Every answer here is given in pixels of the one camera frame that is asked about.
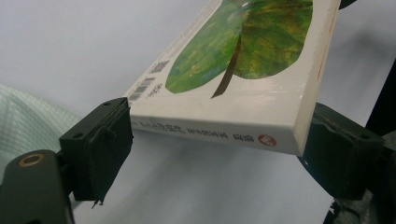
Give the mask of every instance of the book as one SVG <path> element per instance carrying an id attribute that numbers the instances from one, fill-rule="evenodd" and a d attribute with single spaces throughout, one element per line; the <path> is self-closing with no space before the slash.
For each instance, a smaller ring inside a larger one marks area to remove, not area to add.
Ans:
<path id="1" fill-rule="evenodd" d="M 125 92 L 133 129 L 301 156 L 339 0 L 210 0 Z"/>

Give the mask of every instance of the red logo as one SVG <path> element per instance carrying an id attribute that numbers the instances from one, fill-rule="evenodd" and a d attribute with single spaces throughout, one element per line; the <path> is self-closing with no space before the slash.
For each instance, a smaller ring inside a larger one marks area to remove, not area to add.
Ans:
<path id="1" fill-rule="evenodd" d="M 259 141 L 268 147 L 276 146 L 275 138 L 271 137 L 270 135 L 266 135 L 266 134 L 260 135 Z"/>

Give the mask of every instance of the white background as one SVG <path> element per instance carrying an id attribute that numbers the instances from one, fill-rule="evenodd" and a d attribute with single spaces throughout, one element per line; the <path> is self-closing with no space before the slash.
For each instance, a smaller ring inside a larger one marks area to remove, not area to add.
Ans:
<path id="1" fill-rule="evenodd" d="M 120 97 L 202 0 L 0 0 L 0 83 L 80 116 Z M 318 100 L 364 125 L 396 57 L 396 2 L 340 11 Z M 134 132 L 105 206 L 77 223 L 321 223 L 332 197 L 289 155 Z"/>

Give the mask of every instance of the brown stem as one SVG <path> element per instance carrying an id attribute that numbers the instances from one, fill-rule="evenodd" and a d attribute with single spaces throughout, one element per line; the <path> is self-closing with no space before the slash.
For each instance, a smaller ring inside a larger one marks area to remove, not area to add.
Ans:
<path id="1" fill-rule="evenodd" d="M 211 99 L 222 95 L 225 92 L 225 90 L 227 90 L 231 78 L 233 77 L 233 71 L 235 70 L 236 67 L 236 61 L 238 59 L 240 49 L 241 49 L 241 35 L 238 38 L 238 43 L 236 44 L 235 51 L 233 52 L 233 57 L 231 58 L 230 63 L 228 64 L 227 70 L 225 71 L 225 74 Z"/>

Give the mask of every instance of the leaf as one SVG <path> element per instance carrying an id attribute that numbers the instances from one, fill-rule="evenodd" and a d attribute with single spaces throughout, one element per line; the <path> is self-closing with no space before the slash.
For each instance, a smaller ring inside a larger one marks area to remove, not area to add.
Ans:
<path id="1" fill-rule="evenodd" d="M 312 0 L 224 0 L 178 55 L 165 87 L 173 93 L 224 76 L 213 97 L 233 75 L 273 76 L 299 58 L 312 17 Z"/>

